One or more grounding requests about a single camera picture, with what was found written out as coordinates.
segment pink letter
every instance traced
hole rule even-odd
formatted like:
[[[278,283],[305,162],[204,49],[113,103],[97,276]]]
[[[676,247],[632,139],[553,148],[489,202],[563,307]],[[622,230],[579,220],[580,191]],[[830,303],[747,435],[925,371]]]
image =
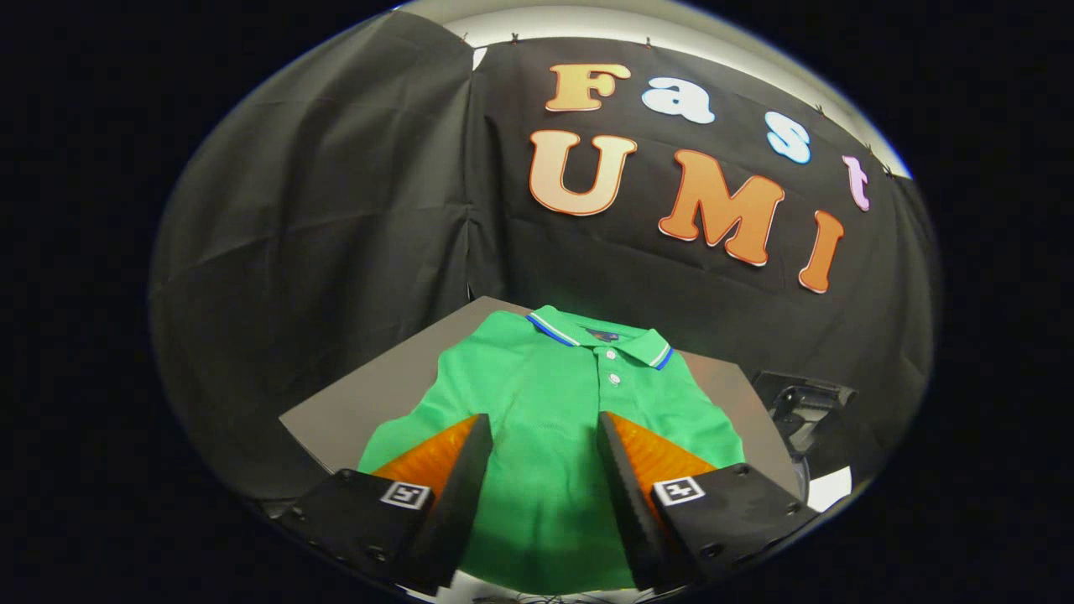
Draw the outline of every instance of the pink letter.
[[[843,163],[850,169],[851,173],[851,196],[854,197],[854,203],[858,204],[858,207],[862,212],[869,211],[869,198],[866,197],[866,185],[869,183],[869,176],[861,170],[861,163],[857,159],[843,156]]]

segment blue collar stripe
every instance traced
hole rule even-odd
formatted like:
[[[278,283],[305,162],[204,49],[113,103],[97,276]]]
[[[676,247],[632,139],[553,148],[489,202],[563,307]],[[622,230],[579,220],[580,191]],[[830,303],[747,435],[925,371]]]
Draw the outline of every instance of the blue collar stripe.
[[[561,344],[563,344],[565,346],[575,346],[575,344],[571,344],[570,342],[567,342],[563,337],[560,337],[558,335],[556,335],[555,333],[553,333],[552,330],[551,330],[551,328],[549,328],[545,323],[540,322],[540,320],[537,317],[535,317],[533,315],[529,315],[526,318],[529,319],[529,322],[532,322],[535,326],[537,326],[537,329],[543,331],[552,340],[555,340],[556,342],[558,342],[558,343],[561,343]]]
[[[668,361],[671,360],[671,355],[673,354],[674,354],[674,348],[668,347],[668,356],[664,357],[664,360],[661,361],[661,364],[656,365],[656,371],[664,369],[664,365],[668,364]]]

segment black fabric backdrop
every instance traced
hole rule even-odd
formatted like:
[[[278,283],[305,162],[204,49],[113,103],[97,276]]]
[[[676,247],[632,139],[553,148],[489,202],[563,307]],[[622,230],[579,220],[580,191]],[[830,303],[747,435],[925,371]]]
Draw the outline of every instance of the black fabric backdrop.
[[[543,110],[560,62],[615,62],[633,76],[596,112]],[[158,364],[193,445],[236,491],[295,497],[323,476],[278,416],[473,296],[661,331],[677,348],[859,390],[848,413],[887,448],[930,371],[939,312],[935,242],[911,181],[889,178],[812,107],[693,56],[603,40],[473,48],[391,13],[288,66],[213,132],[162,218],[150,281]],[[655,76],[705,88],[716,120],[647,109]],[[806,166],[768,145],[764,114],[810,132]],[[589,217],[538,204],[534,130],[570,130],[565,185],[589,189],[595,134],[638,142],[614,205]],[[673,153],[716,158],[730,190],[752,174],[786,190],[768,265],[723,243],[662,234],[680,179]],[[869,175],[869,212],[841,155]],[[816,294],[797,282],[813,213],[844,225]],[[868,476],[876,460],[855,471]]]

